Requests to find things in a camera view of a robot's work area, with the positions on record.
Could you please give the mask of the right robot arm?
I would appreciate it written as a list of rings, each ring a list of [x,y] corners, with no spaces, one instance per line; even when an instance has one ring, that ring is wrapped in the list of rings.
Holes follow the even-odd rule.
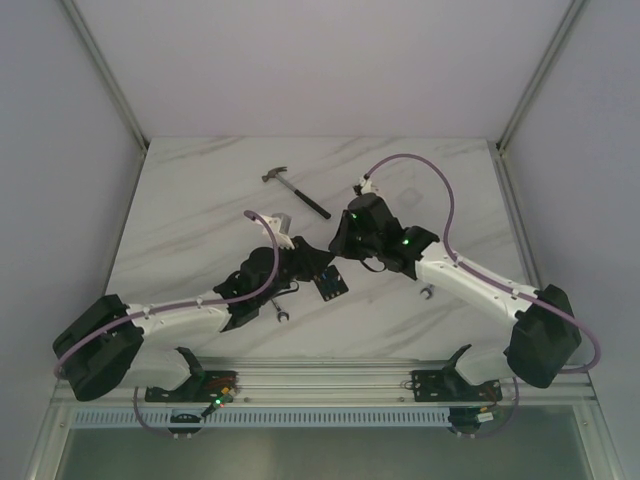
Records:
[[[350,260],[375,258],[387,270],[439,287],[509,328],[506,346],[465,345],[453,355],[443,374],[444,390],[453,398],[464,399],[478,385],[504,377],[547,388],[582,342],[562,289],[516,284],[455,259],[436,234],[402,226],[374,193],[349,203],[329,249]]]

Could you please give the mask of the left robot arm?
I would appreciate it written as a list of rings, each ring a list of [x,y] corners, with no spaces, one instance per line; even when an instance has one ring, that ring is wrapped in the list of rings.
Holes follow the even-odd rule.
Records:
[[[143,306],[102,296],[54,340],[55,372],[80,402],[119,387],[159,387],[182,402],[195,401],[205,386],[196,362],[203,348],[257,319],[292,283],[318,279],[333,259],[296,236],[290,249],[253,250],[238,270],[197,298]]]

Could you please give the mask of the black fuse box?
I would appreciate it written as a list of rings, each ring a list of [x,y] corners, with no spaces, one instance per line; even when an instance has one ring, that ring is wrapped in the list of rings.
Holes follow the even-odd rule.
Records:
[[[313,282],[325,302],[336,299],[349,291],[344,279],[335,265],[328,266]]]

